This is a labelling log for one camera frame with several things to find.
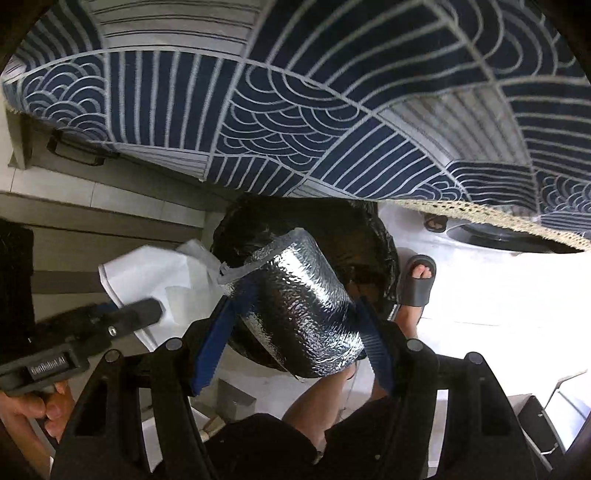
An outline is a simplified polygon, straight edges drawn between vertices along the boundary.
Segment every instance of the slipper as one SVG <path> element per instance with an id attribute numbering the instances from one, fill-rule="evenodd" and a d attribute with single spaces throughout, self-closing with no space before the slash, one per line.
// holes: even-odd
<path id="1" fill-rule="evenodd" d="M 411 272 L 417 265 L 425 265 L 431 269 L 431 278 L 414 278 Z M 410 307 L 424 307 L 429 303 L 431 288 L 435 282 L 437 264 L 427 255 L 411 257 L 400 276 L 398 285 L 398 303 Z"/>
<path id="2" fill-rule="evenodd" d="M 445 215 L 435 215 L 433 213 L 423 213 L 423 226 L 433 233 L 443 233 L 447 230 L 447 220 Z"/>

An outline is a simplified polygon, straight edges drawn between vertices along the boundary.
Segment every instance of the finger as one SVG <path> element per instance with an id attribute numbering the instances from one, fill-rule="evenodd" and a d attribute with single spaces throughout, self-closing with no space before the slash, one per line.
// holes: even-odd
<path id="1" fill-rule="evenodd" d="M 61 437 L 64 435 L 67 424 L 67 417 L 61 417 L 57 420 L 47 420 L 45 422 L 45 430 L 50 436 L 54 437 L 58 442 L 60 442 Z"/>
<path id="2" fill-rule="evenodd" d="M 47 418 L 50 420 L 57 420 L 63 416 L 69 418 L 74 408 L 74 399 L 72 395 L 54 393 L 47 399 L 46 406 Z"/>
<path id="3" fill-rule="evenodd" d="M 61 382 L 54 384 L 54 387 L 56 388 L 56 391 L 62 395 L 71 395 L 68 380 L 62 380 Z"/>
<path id="4" fill-rule="evenodd" d="M 58 442 L 64 433 L 61 422 L 59 420 L 47 420 L 45 422 L 45 431 L 50 437 L 54 437 Z"/>
<path id="5" fill-rule="evenodd" d="M 33 419 L 42 419 L 46 412 L 43 399 L 31 393 L 9 398 L 8 405 L 13 413 Z"/>

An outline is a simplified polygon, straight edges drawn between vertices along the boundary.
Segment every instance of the blue patterned fabric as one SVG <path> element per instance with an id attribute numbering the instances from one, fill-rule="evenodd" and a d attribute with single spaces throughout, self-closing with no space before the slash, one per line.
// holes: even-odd
<path id="1" fill-rule="evenodd" d="M 60 0 L 8 102 L 226 187 L 591 232 L 591 86 L 524 0 Z"/>

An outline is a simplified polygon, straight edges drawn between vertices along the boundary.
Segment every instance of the black handle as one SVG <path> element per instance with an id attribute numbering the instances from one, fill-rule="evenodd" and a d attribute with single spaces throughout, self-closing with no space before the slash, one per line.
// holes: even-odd
<path id="1" fill-rule="evenodd" d="M 72 158 L 72 157 L 68 157 L 66 155 L 59 154 L 56 151 L 57 145 L 59 143 L 65 145 L 67 147 L 70 147 L 70 148 L 75 148 L 76 150 L 79 150 L 83 153 L 95 155 L 95 159 L 91 163 L 87 163 L 84 161 L 77 160 L 76 158 Z M 49 150 L 49 152 L 51 152 L 54 155 L 57 155 L 58 157 L 65 158 L 67 160 L 70 160 L 70 161 L 73 161 L 76 163 L 80 163 L 80 164 L 86 165 L 88 167 L 100 167 L 101 165 L 105 164 L 106 158 L 118 158 L 119 157 L 119 153 L 110 152 L 108 150 L 105 150 L 104 148 L 65 141 L 63 138 L 62 132 L 60 132 L 59 130 L 54 130 L 51 133 L 51 137 L 49 138 L 49 141 L 47 142 L 47 149 Z"/>

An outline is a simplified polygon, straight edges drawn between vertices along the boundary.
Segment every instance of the person's leg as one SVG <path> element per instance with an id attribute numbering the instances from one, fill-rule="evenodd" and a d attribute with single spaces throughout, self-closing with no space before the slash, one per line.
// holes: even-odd
<path id="1" fill-rule="evenodd" d="M 331 428 L 340 409 L 345 382 L 355 373 L 351 365 L 342 372 L 323 377 L 306 390 L 283 415 L 283 421 L 310 439 L 320 450 L 324 431 Z"/>
<path id="2" fill-rule="evenodd" d="M 425 265 L 417 265 L 411 275 L 414 278 L 431 278 L 431 270 Z M 417 324 L 421 319 L 422 307 L 410 307 L 408 305 L 400 305 L 396 313 L 394 322 L 400 327 L 400 330 L 406 338 L 417 338 Z M 371 392 L 370 400 L 379 400 L 387 395 L 386 391 L 378 385 L 378 381 L 374 380 L 374 387 Z"/>

